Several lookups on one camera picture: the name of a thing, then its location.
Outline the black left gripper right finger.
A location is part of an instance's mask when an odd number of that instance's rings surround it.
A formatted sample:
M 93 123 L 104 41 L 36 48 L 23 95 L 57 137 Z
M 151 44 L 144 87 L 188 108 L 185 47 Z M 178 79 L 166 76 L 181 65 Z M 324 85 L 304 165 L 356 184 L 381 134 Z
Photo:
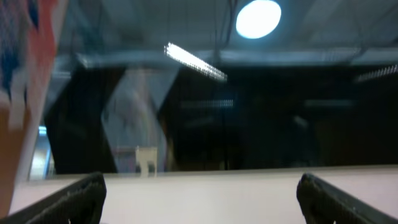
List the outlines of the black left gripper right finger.
M 307 224 L 397 224 L 397 219 L 317 176 L 304 173 L 297 200 Z

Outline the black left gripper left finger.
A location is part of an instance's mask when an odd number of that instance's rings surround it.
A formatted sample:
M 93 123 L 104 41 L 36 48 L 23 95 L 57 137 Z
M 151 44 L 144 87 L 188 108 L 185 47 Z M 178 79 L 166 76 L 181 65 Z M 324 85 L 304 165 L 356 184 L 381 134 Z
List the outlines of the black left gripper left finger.
M 103 174 L 95 172 L 1 219 L 1 224 L 99 224 L 106 198 Z

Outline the red purple pad package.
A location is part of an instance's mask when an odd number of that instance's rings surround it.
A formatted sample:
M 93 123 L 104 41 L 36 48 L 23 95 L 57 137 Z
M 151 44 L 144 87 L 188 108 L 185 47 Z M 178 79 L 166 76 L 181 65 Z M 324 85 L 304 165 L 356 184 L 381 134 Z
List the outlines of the red purple pad package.
M 67 0 L 1 1 L 1 217 L 27 181 Z

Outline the long fluorescent ceiling light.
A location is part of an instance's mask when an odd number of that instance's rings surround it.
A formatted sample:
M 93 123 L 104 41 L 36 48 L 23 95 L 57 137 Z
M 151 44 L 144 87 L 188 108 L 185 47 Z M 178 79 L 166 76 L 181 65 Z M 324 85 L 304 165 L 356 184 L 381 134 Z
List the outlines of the long fluorescent ceiling light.
M 227 82 L 228 80 L 227 74 L 171 42 L 164 46 L 164 54 L 206 77 L 219 82 Z

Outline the round ceiling light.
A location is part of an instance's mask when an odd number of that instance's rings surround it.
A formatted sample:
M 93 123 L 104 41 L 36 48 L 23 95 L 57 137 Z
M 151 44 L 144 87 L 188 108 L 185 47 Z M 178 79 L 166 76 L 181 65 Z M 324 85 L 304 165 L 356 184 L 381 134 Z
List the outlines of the round ceiling light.
M 281 15 L 282 9 L 275 1 L 251 1 L 239 11 L 236 31 L 245 39 L 260 39 L 278 26 Z

